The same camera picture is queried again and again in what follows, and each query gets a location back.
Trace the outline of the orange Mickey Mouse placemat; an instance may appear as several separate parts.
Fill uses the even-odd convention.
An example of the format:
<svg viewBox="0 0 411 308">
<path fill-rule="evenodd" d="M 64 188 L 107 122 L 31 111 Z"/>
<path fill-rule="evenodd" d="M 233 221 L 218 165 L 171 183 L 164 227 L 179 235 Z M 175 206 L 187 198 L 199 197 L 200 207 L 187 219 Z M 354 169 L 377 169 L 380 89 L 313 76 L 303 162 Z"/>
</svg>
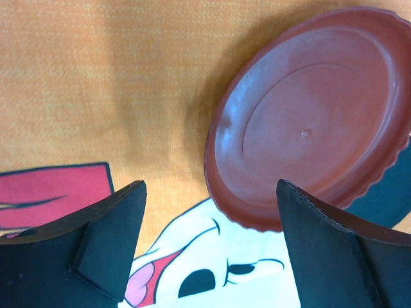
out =
<svg viewBox="0 0 411 308">
<path fill-rule="evenodd" d="M 137 254 L 207 196 L 218 100 L 282 31 L 354 1 L 2 1 L 1 171 L 107 162 L 144 180 Z"/>
</svg>

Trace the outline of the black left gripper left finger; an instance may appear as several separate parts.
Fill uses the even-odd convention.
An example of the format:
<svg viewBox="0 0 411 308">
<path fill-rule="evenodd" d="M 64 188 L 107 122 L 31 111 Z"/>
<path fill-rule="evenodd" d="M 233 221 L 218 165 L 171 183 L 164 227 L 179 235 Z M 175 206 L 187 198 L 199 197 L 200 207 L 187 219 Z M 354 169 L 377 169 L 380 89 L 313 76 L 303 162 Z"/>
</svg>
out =
<svg viewBox="0 0 411 308">
<path fill-rule="evenodd" d="M 135 181 L 56 221 L 2 237 L 1 306 L 116 307 L 146 198 L 146 184 Z"/>
</svg>

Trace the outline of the red round plastic plate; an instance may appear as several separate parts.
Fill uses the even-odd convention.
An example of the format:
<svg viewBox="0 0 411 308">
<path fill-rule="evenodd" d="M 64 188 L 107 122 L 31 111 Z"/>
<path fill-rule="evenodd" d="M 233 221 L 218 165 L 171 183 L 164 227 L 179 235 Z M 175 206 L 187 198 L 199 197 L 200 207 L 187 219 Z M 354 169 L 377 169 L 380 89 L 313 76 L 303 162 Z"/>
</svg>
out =
<svg viewBox="0 0 411 308">
<path fill-rule="evenodd" d="M 346 209 L 409 135 L 410 22 L 332 10 L 284 31 L 233 79 L 209 128 L 205 181 L 231 221 L 280 231 L 279 180 Z"/>
</svg>

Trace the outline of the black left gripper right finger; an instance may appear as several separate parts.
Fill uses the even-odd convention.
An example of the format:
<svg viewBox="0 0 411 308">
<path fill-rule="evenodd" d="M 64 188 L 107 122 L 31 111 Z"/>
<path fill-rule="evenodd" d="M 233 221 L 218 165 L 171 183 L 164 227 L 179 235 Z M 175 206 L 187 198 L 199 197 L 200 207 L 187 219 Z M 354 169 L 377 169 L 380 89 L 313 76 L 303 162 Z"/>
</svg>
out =
<svg viewBox="0 0 411 308">
<path fill-rule="evenodd" d="M 277 183 L 277 203 L 302 307 L 410 307 L 410 234 Z"/>
</svg>

